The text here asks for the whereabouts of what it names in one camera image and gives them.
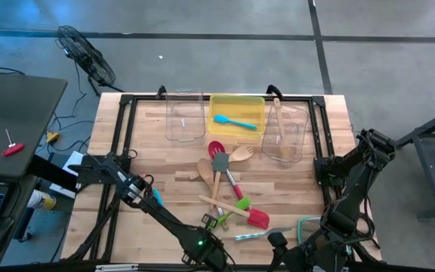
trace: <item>yellow object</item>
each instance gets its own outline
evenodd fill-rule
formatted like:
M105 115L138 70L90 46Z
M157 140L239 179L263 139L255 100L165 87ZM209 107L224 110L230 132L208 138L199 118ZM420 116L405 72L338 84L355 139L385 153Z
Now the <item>yellow object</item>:
M58 132L46 132L46 143L52 144L60 137L60 133Z
M256 125L258 129L251 130L240 125L220 124L214 121L214 116L218 114L225 115L234 121ZM212 134L260 137L264 129L264 99L262 97L211 94L208 130Z

